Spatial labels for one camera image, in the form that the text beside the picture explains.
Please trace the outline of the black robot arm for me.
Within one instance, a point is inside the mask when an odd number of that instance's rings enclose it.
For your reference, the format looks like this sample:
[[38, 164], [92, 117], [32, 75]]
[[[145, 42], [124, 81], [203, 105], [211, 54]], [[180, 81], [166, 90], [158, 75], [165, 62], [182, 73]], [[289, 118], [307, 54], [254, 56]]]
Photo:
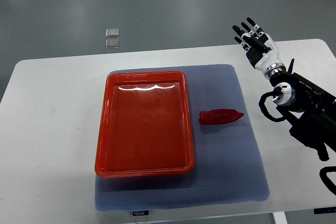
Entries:
[[335, 96], [292, 73], [293, 63], [291, 60], [288, 69], [280, 63], [267, 69], [266, 77], [274, 89], [261, 96], [260, 110], [273, 122], [288, 121], [290, 135], [327, 161], [327, 147], [335, 151]]

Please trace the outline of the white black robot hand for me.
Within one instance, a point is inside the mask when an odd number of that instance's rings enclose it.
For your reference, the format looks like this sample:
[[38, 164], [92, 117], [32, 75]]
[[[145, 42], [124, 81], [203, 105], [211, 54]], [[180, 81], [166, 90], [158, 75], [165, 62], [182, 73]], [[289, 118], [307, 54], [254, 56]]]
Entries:
[[277, 72], [286, 71], [284, 63], [279, 59], [279, 49], [271, 36], [266, 33], [251, 18], [246, 18], [240, 26], [233, 25], [237, 34], [235, 41], [245, 51], [245, 55], [252, 67], [263, 73], [266, 79]]

